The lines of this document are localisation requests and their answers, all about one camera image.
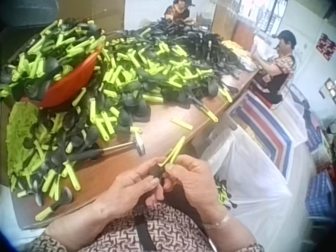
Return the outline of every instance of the fingernail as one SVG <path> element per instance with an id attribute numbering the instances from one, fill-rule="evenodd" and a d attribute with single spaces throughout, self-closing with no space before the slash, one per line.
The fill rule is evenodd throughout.
<path id="1" fill-rule="evenodd" d="M 173 165 L 172 164 L 166 164 L 166 166 L 164 167 L 166 169 L 166 171 L 171 171 L 172 168 L 173 168 Z"/>
<path id="2" fill-rule="evenodd" d="M 156 177 L 156 178 L 153 178 L 152 181 L 151 181 L 151 184 L 152 185 L 158 185 L 160 182 L 160 180 Z"/>

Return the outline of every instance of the white wall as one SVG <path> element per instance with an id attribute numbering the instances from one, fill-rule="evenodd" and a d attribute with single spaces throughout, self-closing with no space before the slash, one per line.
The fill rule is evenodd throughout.
<path id="1" fill-rule="evenodd" d="M 319 90 L 328 78 L 336 80 L 336 52 L 327 61 L 317 51 L 316 44 L 322 33 L 336 41 L 336 28 L 300 3 L 290 0 L 279 31 L 284 29 L 291 30 L 298 41 L 295 49 L 298 68 L 293 82 L 327 126 L 336 119 L 336 105 L 329 97 L 323 99 Z"/>
<path id="2" fill-rule="evenodd" d="M 197 13 L 206 11 L 211 0 L 193 0 L 189 8 L 190 16 L 196 18 Z M 173 0 L 126 0 L 124 29 L 139 29 L 149 22 L 154 22 L 163 17 L 168 6 Z"/>

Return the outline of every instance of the red poster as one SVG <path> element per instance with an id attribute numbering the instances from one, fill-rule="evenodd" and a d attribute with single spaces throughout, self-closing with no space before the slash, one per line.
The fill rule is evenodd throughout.
<path id="1" fill-rule="evenodd" d="M 336 43 L 328 38 L 326 34 L 322 33 L 316 49 L 329 61 L 336 50 Z"/>

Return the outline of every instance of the sleeve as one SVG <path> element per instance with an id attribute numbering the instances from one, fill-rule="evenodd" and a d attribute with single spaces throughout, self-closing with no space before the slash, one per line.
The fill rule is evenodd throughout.
<path id="1" fill-rule="evenodd" d="M 276 59 L 275 64 L 278 68 L 280 68 L 283 74 L 288 74 L 292 71 L 294 61 L 292 57 L 288 56 Z"/>
<path id="2" fill-rule="evenodd" d="M 166 11 L 164 12 L 164 15 L 174 15 L 174 11 L 173 11 L 173 6 L 169 6 Z"/>
<path id="3" fill-rule="evenodd" d="M 42 234 L 28 245 L 28 252 L 48 251 L 67 252 L 67 249 L 58 241 L 48 235 Z"/>
<path id="4" fill-rule="evenodd" d="M 264 248 L 258 243 L 253 243 L 246 248 L 237 250 L 236 252 L 264 252 Z"/>
<path id="5" fill-rule="evenodd" d="M 183 19 L 186 19 L 187 17 L 190 17 L 190 10 L 186 9 L 183 13 Z"/>

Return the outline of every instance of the hammer head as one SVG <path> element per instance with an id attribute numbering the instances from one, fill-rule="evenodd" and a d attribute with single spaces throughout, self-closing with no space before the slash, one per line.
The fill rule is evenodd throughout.
<path id="1" fill-rule="evenodd" d="M 144 156 L 146 154 L 145 145 L 143 144 L 142 139 L 137 132 L 134 133 L 134 141 L 138 154 L 140 156 Z"/>

